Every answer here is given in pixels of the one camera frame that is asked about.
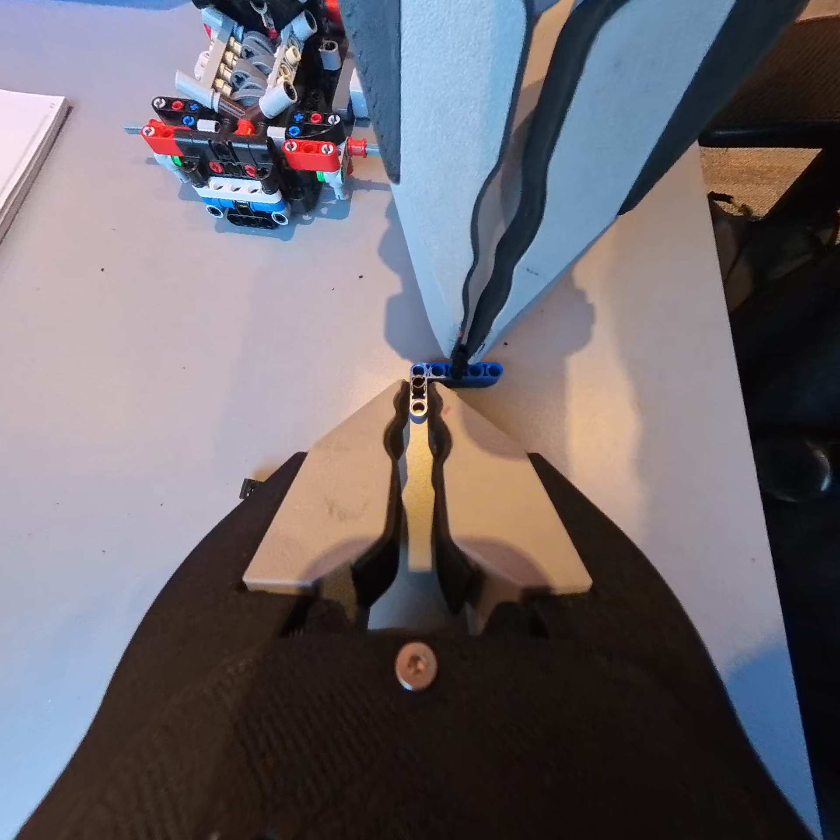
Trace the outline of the black office chair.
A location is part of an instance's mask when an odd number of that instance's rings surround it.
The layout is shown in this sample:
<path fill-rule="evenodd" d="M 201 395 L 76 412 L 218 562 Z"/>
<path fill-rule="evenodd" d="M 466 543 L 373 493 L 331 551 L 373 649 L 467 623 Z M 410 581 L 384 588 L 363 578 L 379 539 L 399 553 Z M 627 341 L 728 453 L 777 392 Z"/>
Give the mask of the black office chair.
<path fill-rule="evenodd" d="M 698 143 L 736 149 L 838 146 L 838 17 L 793 24 Z"/>

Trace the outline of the brick car chassis model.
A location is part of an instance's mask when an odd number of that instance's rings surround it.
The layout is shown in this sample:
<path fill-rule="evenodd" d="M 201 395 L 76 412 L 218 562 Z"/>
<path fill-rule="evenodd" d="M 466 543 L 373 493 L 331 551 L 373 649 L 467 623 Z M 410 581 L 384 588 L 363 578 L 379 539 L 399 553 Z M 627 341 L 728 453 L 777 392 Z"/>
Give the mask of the brick car chassis model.
<path fill-rule="evenodd" d="M 354 161 L 380 156 L 337 1 L 201 1 L 208 46 L 139 135 L 206 211 L 276 230 L 341 202 Z"/>

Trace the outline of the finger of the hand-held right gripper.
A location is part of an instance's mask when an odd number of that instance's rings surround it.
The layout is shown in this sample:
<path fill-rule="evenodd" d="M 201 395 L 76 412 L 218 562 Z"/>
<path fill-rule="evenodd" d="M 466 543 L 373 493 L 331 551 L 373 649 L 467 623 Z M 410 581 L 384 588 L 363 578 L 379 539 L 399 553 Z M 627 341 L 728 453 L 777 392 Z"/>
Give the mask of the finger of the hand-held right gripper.
<path fill-rule="evenodd" d="M 427 319 L 452 354 L 468 307 L 476 203 L 500 159 L 530 4 L 401 6 L 401 167 L 392 192 Z"/>
<path fill-rule="evenodd" d="M 613 224 L 734 2 L 583 2 L 561 30 L 517 211 L 476 304 L 480 358 Z"/>

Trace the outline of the blue angled beam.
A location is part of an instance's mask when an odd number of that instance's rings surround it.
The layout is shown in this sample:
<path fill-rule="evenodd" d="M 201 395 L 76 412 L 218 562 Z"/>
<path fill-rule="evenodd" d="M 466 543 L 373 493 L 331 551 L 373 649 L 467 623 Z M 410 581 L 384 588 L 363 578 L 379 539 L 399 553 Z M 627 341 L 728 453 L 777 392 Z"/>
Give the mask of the blue angled beam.
<path fill-rule="evenodd" d="M 450 362 L 415 362 L 409 371 L 408 416 L 415 424 L 425 422 L 428 413 L 428 386 L 430 383 L 442 385 L 450 390 L 484 389 L 499 382 L 504 370 L 501 364 L 481 362 L 469 365 L 469 372 L 460 381 L 451 376 Z M 412 396 L 412 383 L 423 378 L 427 387 L 427 399 L 416 401 Z"/>

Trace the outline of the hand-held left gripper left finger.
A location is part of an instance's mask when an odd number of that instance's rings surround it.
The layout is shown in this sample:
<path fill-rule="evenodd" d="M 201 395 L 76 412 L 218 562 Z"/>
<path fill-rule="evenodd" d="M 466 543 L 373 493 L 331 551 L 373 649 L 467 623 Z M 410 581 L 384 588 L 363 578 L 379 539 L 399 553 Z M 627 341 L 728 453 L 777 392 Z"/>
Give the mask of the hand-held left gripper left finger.
<path fill-rule="evenodd" d="M 344 599 L 372 606 L 398 569 L 397 462 L 404 384 L 394 382 L 306 453 L 243 583 L 252 592 Z"/>

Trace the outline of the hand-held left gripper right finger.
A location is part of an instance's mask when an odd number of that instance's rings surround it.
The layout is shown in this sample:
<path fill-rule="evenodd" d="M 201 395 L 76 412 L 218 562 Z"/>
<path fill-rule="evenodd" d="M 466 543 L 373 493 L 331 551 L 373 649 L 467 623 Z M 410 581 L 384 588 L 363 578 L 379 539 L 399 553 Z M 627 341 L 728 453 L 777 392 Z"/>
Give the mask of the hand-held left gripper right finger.
<path fill-rule="evenodd" d="M 453 389 L 429 386 L 434 566 L 453 614 L 592 588 L 559 513 L 518 441 Z"/>

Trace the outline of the building instruction booklet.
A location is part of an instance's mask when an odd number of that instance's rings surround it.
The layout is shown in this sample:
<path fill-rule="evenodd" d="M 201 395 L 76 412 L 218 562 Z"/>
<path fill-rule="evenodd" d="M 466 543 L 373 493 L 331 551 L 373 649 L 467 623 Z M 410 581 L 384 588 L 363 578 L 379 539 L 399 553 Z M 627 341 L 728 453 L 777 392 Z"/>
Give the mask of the building instruction booklet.
<path fill-rule="evenodd" d="M 70 102 L 63 97 L 1 90 L 1 238 L 5 238 L 69 111 Z"/>

